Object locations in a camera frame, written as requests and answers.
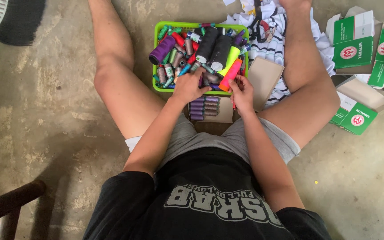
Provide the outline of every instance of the person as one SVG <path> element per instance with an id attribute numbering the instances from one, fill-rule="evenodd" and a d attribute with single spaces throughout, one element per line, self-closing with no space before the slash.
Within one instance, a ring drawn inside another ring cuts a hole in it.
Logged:
<path id="1" fill-rule="evenodd" d="M 110 0 L 89 0 L 94 85 L 131 155 L 102 186 L 84 240 L 330 239 L 306 210 L 286 166 L 340 101 L 312 38 L 312 0 L 280 0 L 288 16 L 284 79 L 292 95 L 255 113 L 253 86 L 230 82 L 241 119 L 221 136 L 197 133 L 181 113 L 204 94 L 198 68 L 165 103 L 133 73 L 133 46 Z"/>

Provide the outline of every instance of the gray shorts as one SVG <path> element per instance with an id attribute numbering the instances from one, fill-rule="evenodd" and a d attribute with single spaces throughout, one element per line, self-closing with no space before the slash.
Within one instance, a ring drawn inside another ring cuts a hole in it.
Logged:
<path id="1" fill-rule="evenodd" d="M 298 156 L 300 147 L 288 134 L 266 119 L 260 118 L 260 122 L 285 164 Z M 133 151 L 141 137 L 125 140 L 130 152 Z M 221 136 L 216 136 L 206 132 L 197 133 L 192 123 L 182 113 L 174 127 L 167 152 L 158 169 L 180 154 L 209 146 L 233 152 L 250 164 L 242 118 L 233 123 Z"/>

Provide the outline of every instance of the black t-shirt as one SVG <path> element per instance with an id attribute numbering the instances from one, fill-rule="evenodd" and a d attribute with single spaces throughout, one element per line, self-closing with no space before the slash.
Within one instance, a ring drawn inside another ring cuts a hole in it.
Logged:
<path id="1" fill-rule="evenodd" d="M 108 179 L 84 239 L 331 239 L 314 212 L 274 214 L 251 167 L 231 152 L 184 153 L 155 178 L 131 171 Z"/>

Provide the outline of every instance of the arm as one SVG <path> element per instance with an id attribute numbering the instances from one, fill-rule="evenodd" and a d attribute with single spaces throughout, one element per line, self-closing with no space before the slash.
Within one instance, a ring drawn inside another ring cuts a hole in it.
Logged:
<path id="1" fill-rule="evenodd" d="M 184 106 L 209 91 L 210 87 L 198 88 L 204 68 L 194 74 L 185 74 L 177 80 L 173 95 L 137 143 L 125 163 L 123 172 L 139 171 L 153 176 L 163 160 L 174 126 Z"/>
<path id="2" fill-rule="evenodd" d="M 247 78 L 237 76 L 243 82 L 241 91 L 231 81 L 231 101 L 235 101 L 244 120 L 245 138 L 254 175 L 262 188 L 266 202 L 277 212 L 286 207 L 305 208 L 294 186 L 287 165 L 266 134 L 253 109 L 253 86 Z"/>

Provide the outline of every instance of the leg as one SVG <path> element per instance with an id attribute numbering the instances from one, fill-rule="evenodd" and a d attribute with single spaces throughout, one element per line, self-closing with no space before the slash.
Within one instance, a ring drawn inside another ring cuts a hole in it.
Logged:
<path id="1" fill-rule="evenodd" d="M 94 86 L 124 138 L 141 136 L 164 102 L 133 73 L 130 35 L 110 0 L 89 0 L 97 69 Z"/>
<path id="2" fill-rule="evenodd" d="M 312 2 L 280 2 L 288 18 L 284 79 L 292 96 L 257 115 L 274 123 L 303 148 L 333 117 L 340 100 L 312 37 Z"/>

